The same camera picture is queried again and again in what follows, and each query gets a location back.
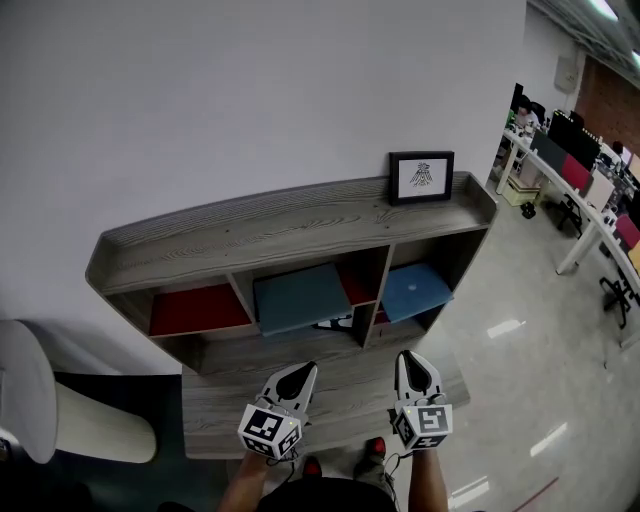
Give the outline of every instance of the picture frame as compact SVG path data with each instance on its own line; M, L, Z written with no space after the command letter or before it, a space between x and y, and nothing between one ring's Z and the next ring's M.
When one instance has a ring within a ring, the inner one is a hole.
M453 151L389 153L389 203L448 201L453 182Z

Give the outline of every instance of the wooden shelf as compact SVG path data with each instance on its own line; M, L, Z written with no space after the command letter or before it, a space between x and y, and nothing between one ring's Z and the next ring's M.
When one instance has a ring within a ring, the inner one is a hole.
M156 295L149 336L193 334L250 325L230 284Z
M310 451L391 433L387 410L401 350L438 368L454 406L469 400L448 340L426 336L444 306L391 324L380 300L390 268L421 261L454 292L497 203L468 173L454 173L449 201L393 207L387 189L388 179L378 177L282 190L100 236L88 283L183 365L187 456L241 457L236 430L246 404L271 374L304 361L319 367L307 411ZM351 330L263 336L254 283L327 263L338 269L344 309L353 309Z
M88 279L111 295L305 255L486 229L496 212L495 201L467 173L454 174L449 201L392 207L386 186L386 178L318 185L125 226L103 235L104 254L94 256Z

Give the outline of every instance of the wall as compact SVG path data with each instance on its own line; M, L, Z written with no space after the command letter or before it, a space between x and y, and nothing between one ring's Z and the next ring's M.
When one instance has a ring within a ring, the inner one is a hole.
M640 154L640 90L590 57L576 111L584 117L585 127L609 146L620 140Z
M3 2L0 318L38 323L66 370L180 371L85 283L98 234L383 174L389 151L452 149L458 170L486 180L524 10L524 0Z
M518 61L518 82L524 86L524 94L546 108L546 115L555 109L573 110L578 98L578 88L567 94L554 85L558 57L574 59L580 70L584 67L585 54L578 49L566 32L527 6L522 54Z

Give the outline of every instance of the teal binder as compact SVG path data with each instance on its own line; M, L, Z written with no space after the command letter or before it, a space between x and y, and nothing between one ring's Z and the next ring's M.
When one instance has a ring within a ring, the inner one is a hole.
M254 283L264 336L307 327L351 313L333 263Z
M453 294L438 273L426 263L391 270L382 294L382 305L391 323L441 306Z

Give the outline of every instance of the forearm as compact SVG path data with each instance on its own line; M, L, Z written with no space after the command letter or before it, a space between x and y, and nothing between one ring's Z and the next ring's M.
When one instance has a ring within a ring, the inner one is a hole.
M267 459L247 452L218 506L218 512L254 512L258 508L267 478Z
M418 450L413 454L409 512L447 512L447 488L444 485L438 454Z

